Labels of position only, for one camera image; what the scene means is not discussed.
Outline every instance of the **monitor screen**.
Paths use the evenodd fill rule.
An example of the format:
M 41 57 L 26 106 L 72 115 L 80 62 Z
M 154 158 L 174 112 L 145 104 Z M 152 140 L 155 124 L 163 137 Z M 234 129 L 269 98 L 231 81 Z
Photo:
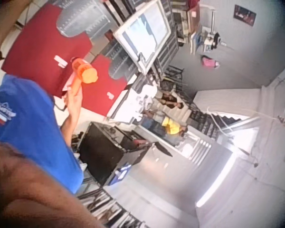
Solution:
M 160 0 L 143 5 L 114 36 L 143 74 L 147 74 L 171 34 Z

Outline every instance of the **fluorescent light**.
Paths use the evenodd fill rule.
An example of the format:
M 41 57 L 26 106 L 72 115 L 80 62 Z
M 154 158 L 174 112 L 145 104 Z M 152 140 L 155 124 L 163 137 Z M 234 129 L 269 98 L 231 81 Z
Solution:
M 219 188 L 219 186 L 222 184 L 223 180 L 226 178 L 231 168 L 233 167 L 237 157 L 238 156 L 236 153 L 233 153 L 231 155 L 225 167 L 223 168 L 222 172 L 220 172 L 219 176 L 213 182 L 211 187 L 206 191 L 206 193 L 202 196 L 202 198 L 200 198 L 200 200 L 196 203 L 196 206 L 198 208 L 203 206 L 210 199 L 210 197 L 214 194 L 214 192 Z

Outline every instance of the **hand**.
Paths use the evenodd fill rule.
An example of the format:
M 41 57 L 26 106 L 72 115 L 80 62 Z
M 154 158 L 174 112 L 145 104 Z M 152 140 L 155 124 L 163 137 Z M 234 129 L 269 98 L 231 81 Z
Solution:
M 72 121 L 76 122 L 79 119 L 80 109 L 82 103 L 82 88 L 80 87 L 78 93 L 75 95 L 72 90 L 68 90 L 65 97 L 65 104 Z

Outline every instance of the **blue t-shirt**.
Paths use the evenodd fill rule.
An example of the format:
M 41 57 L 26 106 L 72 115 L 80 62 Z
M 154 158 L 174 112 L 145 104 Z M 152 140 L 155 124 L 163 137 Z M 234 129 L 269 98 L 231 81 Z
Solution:
M 83 172 L 65 143 L 53 106 L 35 82 L 5 75 L 0 86 L 0 142 L 18 149 L 75 193 Z

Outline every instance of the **yellow shirt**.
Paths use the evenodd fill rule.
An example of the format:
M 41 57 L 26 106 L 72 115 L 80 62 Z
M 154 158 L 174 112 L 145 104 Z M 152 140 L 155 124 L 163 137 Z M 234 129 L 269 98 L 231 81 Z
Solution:
M 166 132 L 168 134 L 177 134 L 180 132 L 180 124 L 176 121 L 173 121 L 172 119 L 165 117 L 165 119 L 162 122 L 162 126 L 166 127 Z

